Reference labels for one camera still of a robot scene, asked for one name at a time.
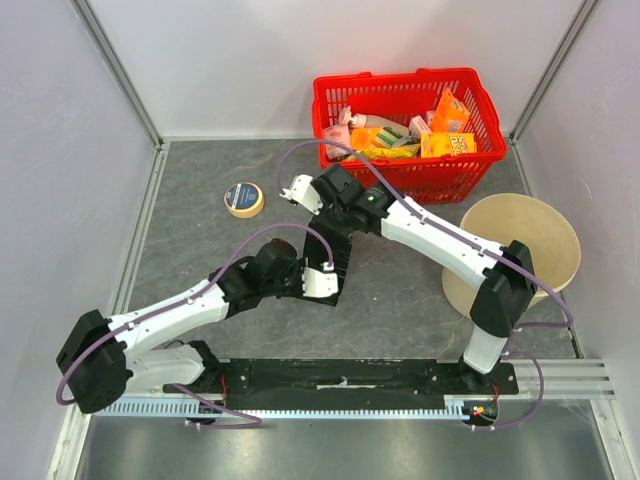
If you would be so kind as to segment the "black trash bag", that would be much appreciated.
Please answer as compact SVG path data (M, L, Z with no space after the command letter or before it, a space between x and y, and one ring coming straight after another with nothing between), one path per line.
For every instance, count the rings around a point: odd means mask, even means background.
M335 307L344 290L352 252L353 231L347 227L336 226L321 215L313 216L308 227L322 236L329 245L333 254L334 272L338 280L337 293L327 298L312 299L312 302ZM311 233L305 235L303 257L307 260L307 265L316 270L321 270L323 264L329 260L324 244Z

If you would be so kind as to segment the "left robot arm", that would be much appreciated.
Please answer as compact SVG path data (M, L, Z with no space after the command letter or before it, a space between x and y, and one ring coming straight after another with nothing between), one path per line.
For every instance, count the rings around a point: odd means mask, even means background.
M136 377L134 364L162 343L256 308L269 297L309 298L309 262L281 239L213 272L190 289L137 311L107 318L81 315L56 357L62 405L96 413L118 400Z

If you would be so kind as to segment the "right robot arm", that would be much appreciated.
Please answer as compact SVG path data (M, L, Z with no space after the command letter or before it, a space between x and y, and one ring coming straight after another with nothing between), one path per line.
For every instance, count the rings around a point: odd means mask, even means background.
M371 233L406 246L456 274L475 294L469 318L473 331L458 368L467 392L483 392L521 315L538 290L551 289L535 275L531 251L513 240L507 246L471 234L429 213L380 178L370 188L334 165L311 178L309 210L343 235Z

